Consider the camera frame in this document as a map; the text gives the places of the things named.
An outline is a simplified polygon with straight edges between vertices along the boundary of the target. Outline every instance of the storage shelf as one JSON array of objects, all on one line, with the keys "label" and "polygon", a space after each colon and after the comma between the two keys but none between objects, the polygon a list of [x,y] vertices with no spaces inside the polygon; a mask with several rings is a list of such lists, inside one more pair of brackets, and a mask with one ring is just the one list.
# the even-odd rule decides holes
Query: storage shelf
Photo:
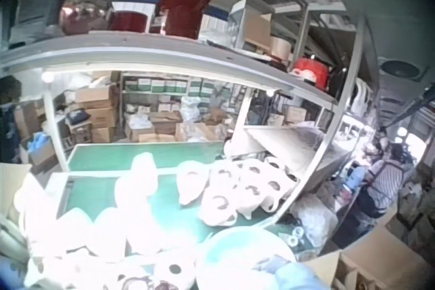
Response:
[{"label": "storage shelf", "polygon": [[173,95],[173,96],[185,96],[187,93],[175,93],[175,92],[163,92],[163,93],[151,93],[150,91],[132,91],[123,90],[123,94],[149,94],[149,95]]},{"label": "storage shelf", "polygon": [[[292,174],[302,179],[316,151],[299,137],[294,128],[286,126],[245,126],[244,130],[267,151],[283,161]],[[338,145],[329,146],[317,171],[327,170],[331,165],[340,165],[349,152]]]},{"label": "storage shelf", "polygon": [[143,71],[227,81],[300,96],[328,110],[335,99],[316,87],[246,56],[162,35],[101,31],[59,37],[3,53],[8,73],[44,68],[54,73]]}]

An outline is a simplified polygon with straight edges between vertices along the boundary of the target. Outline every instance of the metal frame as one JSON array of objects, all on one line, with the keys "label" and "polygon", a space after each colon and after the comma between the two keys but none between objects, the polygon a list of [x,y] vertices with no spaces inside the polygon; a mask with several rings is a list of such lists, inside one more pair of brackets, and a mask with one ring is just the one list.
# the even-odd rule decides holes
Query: metal frame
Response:
[{"label": "metal frame", "polygon": [[290,205],[295,201],[295,199],[297,199],[297,197],[301,194],[302,190],[305,188],[305,185],[310,181],[311,176],[319,166],[323,156],[326,153],[326,150],[328,149],[338,130],[338,127],[340,126],[343,115],[346,112],[347,105],[351,98],[353,85],[355,84],[358,71],[360,70],[365,28],[365,19],[361,17],[357,25],[355,43],[353,45],[352,58],[347,74],[347,79],[343,88],[343,92],[341,94],[340,101],[338,102],[338,108],[334,112],[334,117],[332,118],[331,124],[329,125],[328,132],[326,133],[323,141],[321,142],[321,145],[317,150],[313,160],[311,161],[304,177],[298,183],[294,191],[290,194],[289,198],[281,205],[279,210],[273,216],[273,219],[271,220],[272,224],[276,223],[279,220],[279,218],[290,208]]}]

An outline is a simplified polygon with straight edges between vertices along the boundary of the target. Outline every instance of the ventilation fan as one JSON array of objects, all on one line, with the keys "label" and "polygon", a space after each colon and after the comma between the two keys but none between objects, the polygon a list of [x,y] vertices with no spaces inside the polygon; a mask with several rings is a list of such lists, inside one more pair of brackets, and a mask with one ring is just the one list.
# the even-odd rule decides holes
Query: ventilation fan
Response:
[{"label": "ventilation fan", "polygon": [[398,59],[379,57],[379,68],[384,75],[390,75],[409,81],[421,82],[428,69]]}]

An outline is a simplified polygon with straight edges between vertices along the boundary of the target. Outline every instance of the red container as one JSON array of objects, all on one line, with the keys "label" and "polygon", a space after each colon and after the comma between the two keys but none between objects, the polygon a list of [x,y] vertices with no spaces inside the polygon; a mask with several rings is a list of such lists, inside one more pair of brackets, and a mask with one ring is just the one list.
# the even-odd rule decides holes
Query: red container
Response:
[{"label": "red container", "polygon": [[144,33],[148,16],[136,12],[115,12],[110,29],[113,31],[129,31]]},{"label": "red container", "polygon": [[198,39],[203,11],[210,0],[158,0],[150,33]]},{"label": "red container", "polygon": [[316,77],[315,87],[322,91],[326,89],[326,82],[328,81],[328,67],[321,62],[308,58],[299,58],[294,64],[293,69],[312,71]]}]

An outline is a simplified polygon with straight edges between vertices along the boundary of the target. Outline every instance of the tape roll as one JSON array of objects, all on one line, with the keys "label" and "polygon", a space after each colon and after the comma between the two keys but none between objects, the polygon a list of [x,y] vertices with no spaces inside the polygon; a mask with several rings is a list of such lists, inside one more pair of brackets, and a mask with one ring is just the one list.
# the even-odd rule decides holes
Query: tape roll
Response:
[{"label": "tape roll", "polygon": [[264,163],[267,163],[268,165],[272,166],[273,168],[279,169],[284,171],[285,170],[285,164],[280,159],[276,158],[275,156],[268,156],[266,159],[264,159]]},{"label": "tape roll", "polygon": [[195,274],[194,260],[177,251],[164,255],[154,266],[154,278],[166,281],[179,290],[189,290],[195,282]]},{"label": "tape roll", "polygon": [[296,247],[296,246],[298,245],[298,243],[299,243],[299,240],[298,240],[297,237],[295,237],[295,236],[290,236],[290,237],[288,237],[288,239],[287,239],[287,244],[288,244],[290,247]]},{"label": "tape roll", "polygon": [[293,236],[297,237],[297,239],[301,239],[304,236],[304,228],[295,227],[292,232]]}]

